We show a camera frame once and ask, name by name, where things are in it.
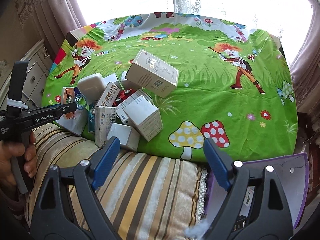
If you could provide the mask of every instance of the cartoon clown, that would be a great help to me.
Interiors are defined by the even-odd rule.
[[[214,52],[219,54],[220,59],[223,61],[230,62],[231,65],[238,69],[236,75],[236,83],[231,85],[232,89],[242,89],[241,76],[245,75],[251,82],[256,86],[260,94],[265,94],[265,91],[259,85],[259,82],[252,75],[252,68],[248,62],[246,62],[242,57],[240,57],[239,52],[241,49],[237,46],[232,46],[228,43],[217,43],[212,49]]]
[[[61,78],[65,73],[73,70],[73,75],[71,78],[70,85],[75,83],[76,78],[78,77],[79,72],[87,66],[91,60],[91,54],[96,50],[101,49],[101,46],[97,44],[96,41],[84,38],[76,43],[76,49],[73,50],[71,56],[75,59],[73,61],[73,67],[63,71],[61,74],[54,76],[55,78]]]

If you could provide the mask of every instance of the barcode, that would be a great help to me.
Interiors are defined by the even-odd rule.
[[[163,84],[163,82],[158,79],[153,85],[156,86],[157,88],[159,88],[162,84]]]

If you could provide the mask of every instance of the red flower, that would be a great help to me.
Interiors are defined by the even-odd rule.
[[[261,117],[263,117],[263,118],[266,119],[266,120],[270,120],[270,119],[271,119],[271,115],[270,115],[269,112],[266,111],[266,110],[261,111],[260,114],[261,114]]]
[[[208,19],[208,18],[207,18],[207,19],[204,19],[203,21],[204,21],[205,23],[212,23],[212,20],[211,20],[211,19]]]
[[[60,95],[55,96],[54,100],[58,103],[61,103],[61,96]]]

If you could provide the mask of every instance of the blue gripper pad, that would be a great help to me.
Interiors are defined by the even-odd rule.
[[[112,165],[120,152],[119,139],[117,137],[111,137],[106,146],[99,151],[105,151],[105,154],[94,169],[93,181],[91,183],[94,190],[97,190],[98,187],[104,184],[112,169]]]
[[[219,186],[230,190],[230,179],[233,177],[231,157],[220,151],[212,138],[204,140],[203,152]]]

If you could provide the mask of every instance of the cartoon mushroom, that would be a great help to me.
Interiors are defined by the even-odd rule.
[[[170,134],[169,142],[175,147],[183,147],[181,158],[190,160],[192,148],[201,149],[204,137],[193,123],[184,121],[176,131]]]
[[[252,62],[254,62],[254,55],[249,55],[249,56],[248,56],[248,59],[251,59]]]
[[[222,122],[215,120],[204,124],[201,132],[206,138],[212,138],[216,145],[220,148],[226,148],[230,145],[229,138],[224,130]]]
[[[282,96],[282,90],[280,88],[277,88],[277,92],[278,92],[278,96],[280,97],[281,103],[284,106],[284,101],[282,100],[281,96]]]
[[[282,83],[282,96],[284,99],[289,98],[291,102],[294,102],[294,94],[293,86],[289,84],[287,81],[283,81]]]

